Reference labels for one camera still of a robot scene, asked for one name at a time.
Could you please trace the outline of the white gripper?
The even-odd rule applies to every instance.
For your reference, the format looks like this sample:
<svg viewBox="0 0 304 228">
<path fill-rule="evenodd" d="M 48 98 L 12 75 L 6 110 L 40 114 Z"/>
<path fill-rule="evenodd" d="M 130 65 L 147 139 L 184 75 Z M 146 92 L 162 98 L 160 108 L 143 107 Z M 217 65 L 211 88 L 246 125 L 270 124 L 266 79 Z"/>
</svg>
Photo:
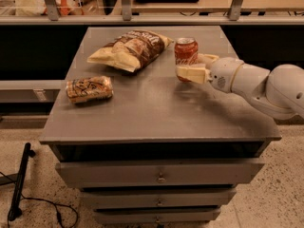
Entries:
<svg viewBox="0 0 304 228">
<path fill-rule="evenodd" d="M 196 65 L 180 65 L 176 68 L 177 77 L 183 82 L 205 84 L 211 81 L 214 89 L 224 93 L 232 92 L 232 83 L 238 68 L 244 64 L 242 60 L 213 54 L 198 54 Z"/>
</svg>

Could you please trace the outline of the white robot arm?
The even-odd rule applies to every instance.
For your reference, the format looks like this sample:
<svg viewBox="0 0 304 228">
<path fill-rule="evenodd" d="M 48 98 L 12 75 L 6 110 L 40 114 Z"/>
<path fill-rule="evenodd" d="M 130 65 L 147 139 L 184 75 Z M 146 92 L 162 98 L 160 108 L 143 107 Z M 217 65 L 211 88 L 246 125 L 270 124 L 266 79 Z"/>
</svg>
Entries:
<svg viewBox="0 0 304 228">
<path fill-rule="evenodd" d="M 200 54 L 196 64 L 177 65 L 176 74 L 184 81 L 210 83 L 216 90 L 237 94 L 274 119 L 304 118 L 304 69 L 299 66 L 269 70 L 237 58 Z"/>
</svg>

